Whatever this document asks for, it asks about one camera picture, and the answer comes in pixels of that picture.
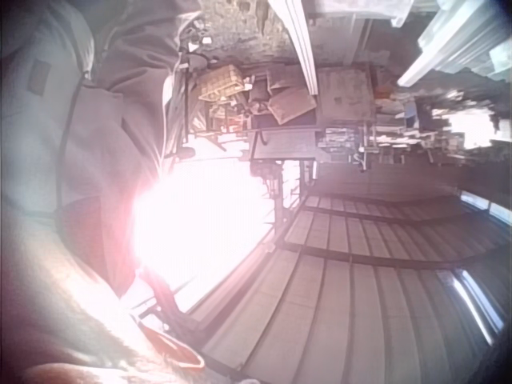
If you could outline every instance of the gray sleeve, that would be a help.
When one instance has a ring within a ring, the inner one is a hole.
[[[166,145],[164,105],[179,59],[178,37],[199,11],[197,0],[137,0],[97,72],[101,88],[122,94],[123,129],[157,170]]]

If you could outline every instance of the pipe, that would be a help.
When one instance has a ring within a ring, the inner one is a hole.
[[[422,78],[427,72],[439,64],[446,54],[442,54],[443,48],[450,42],[459,30],[468,22],[468,20],[481,7],[485,0],[466,0],[458,8],[450,20],[425,46],[422,55],[413,63],[412,66],[398,80],[399,86],[412,86],[417,80]]]
[[[300,0],[269,0],[272,9],[290,32],[310,94],[318,94],[316,69],[306,16]]]

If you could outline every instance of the cardboard box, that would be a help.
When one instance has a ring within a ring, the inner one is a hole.
[[[241,72],[228,65],[212,70],[198,79],[199,97],[207,102],[217,102],[244,90]]]
[[[273,96],[269,101],[269,111],[278,121],[284,124],[305,112],[316,108],[317,103],[306,87],[294,87]]]

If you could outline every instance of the sunlight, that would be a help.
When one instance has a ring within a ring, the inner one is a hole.
[[[203,158],[217,154],[218,148],[208,144],[205,140],[197,145]],[[257,245],[270,228],[265,220],[273,208],[261,180],[250,176],[248,162],[180,163],[137,201],[135,252],[171,289],[191,279],[211,285]],[[201,291],[195,296],[206,293],[204,284],[194,286]],[[191,305],[182,300],[178,304]]]
[[[492,345],[494,342],[493,338],[490,336],[489,331],[487,331],[487,328],[484,325],[482,319],[480,318],[480,315],[478,314],[476,308],[474,307],[474,305],[470,299],[470,296],[467,294],[466,290],[464,289],[462,284],[457,279],[454,279],[454,287],[455,287],[456,291],[458,292],[458,294],[460,294],[462,300],[464,300],[467,307],[469,308],[471,314],[474,317],[474,320],[477,322],[478,327],[480,328],[480,331],[483,333],[484,338],[486,338],[487,343],[489,345]]]
[[[488,114],[453,114],[449,116],[451,131],[464,133],[464,148],[467,150],[480,146],[490,146],[495,138],[493,124]]]
[[[485,310],[484,314],[489,317],[489,323],[494,328],[494,332],[498,333],[501,331],[503,328],[503,320],[501,320],[499,315],[496,313],[493,306],[490,304],[486,295],[482,292],[476,281],[473,280],[471,275],[466,270],[462,272],[462,278],[464,279],[468,288],[471,290],[473,296],[477,299],[480,307]]]

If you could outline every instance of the metal frame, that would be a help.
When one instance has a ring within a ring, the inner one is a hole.
[[[268,145],[268,140],[265,140],[263,137],[264,132],[269,133],[281,133],[281,132],[294,132],[294,131],[313,131],[313,132],[320,132],[322,131],[322,128],[319,128],[317,126],[288,126],[288,127],[275,127],[275,128],[256,128],[253,130],[244,130],[243,133],[254,133],[254,137],[252,140],[252,144],[250,145],[250,161],[253,160],[307,160],[308,158],[255,158],[256,156],[256,147],[258,146],[258,143],[261,141],[264,146]]]
[[[348,200],[351,202],[365,202],[367,204],[374,204],[377,206],[393,206],[393,207],[401,207],[401,206],[418,206],[423,204],[432,204],[434,202],[444,202],[444,201],[455,201],[460,202],[460,198],[454,194],[444,194],[439,196],[433,196],[432,198],[420,198],[415,200],[405,200],[399,202],[392,202],[390,200],[382,200],[379,198],[364,198],[361,196],[354,196],[352,194],[340,194],[334,192],[325,192],[321,190],[312,190],[310,196],[318,196],[319,198],[336,198],[338,200]]]
[[[190,116],[189,116],[189,98],[190,98],[190,90],[189,90],[189,81],[190,81],[190,75],[189,75],[189,68],[187,67],[185,69],[185,105],[184,105],[184,108],[185,108],[185,112],[183,113],[184,116],[184,130],[185,130],[185,137],[184,137],[184,141],[186,144],[188,144],[189,142],[189,135],[190,135]]]
[[[327,260],[335,260],[339,262],[352,262],[354,264],[363,264],[366,266],[387,266],[392,268],[409,269],[409,270],[455,270],[464,268],[476,262],[481,262],[486,258],[492,257],[494,254],[510,252],[510,244],[498,246],[492,250],[488,250],[482,254],[469,256],[460,260],[450,260],[445,262],[431,262],[423,260],[410,260],[405,258],[383,258],[377,256],[368,256],[365,254],[353,254],[351,252],[341,252],[339,250],[326,250],[312,246],[303,246],[300,244],[281,241],[277,247],[281,250],[289,250],[291,252],[303,251],[308,256],[316,258],[324,258]]]
[[[341,216],[344,218],[358,218],[360,220],[370,220],[372,222],[386,222],[388,224],[398,224],[401,226],[434,226],[436,224],[442,224],[444,222],[456,222],[458,220],[467,220],[469,217],[473,216],[488,215],[487,210],[476,210],[472,212],[464,212],[463,214],[445,216],[442,218],[411,220],[406,218],[388,218],[384,216],[373,216],[371,214],[356,214],[354,212],[319,208],[316,206],[305,206],[303,210],[308,212],[315,212],[316,214],[328,214],[330,216]]]

